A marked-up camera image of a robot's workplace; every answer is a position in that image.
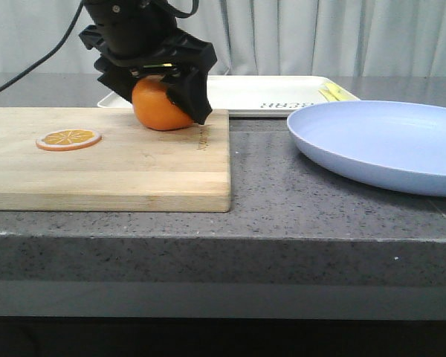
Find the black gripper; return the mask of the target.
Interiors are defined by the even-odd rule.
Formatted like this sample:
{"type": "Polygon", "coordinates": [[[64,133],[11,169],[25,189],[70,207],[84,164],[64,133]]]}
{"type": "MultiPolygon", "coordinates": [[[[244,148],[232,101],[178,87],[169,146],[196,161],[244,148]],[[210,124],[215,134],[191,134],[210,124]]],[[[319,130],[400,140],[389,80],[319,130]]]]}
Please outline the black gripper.
{"type": "Polygon", "coordinates": [[[207,74],[216,64],[211,43],[188,34],[176,19],[198,10],[193,1],[184,12],[168,1],[84,1],[93,24],[80,33],[84,46],[100,53],[94,68],[98,81],[129,103],[139,77],[160,71],[167,97],[198,124],[212,112],[207,98],[207,74]]]}

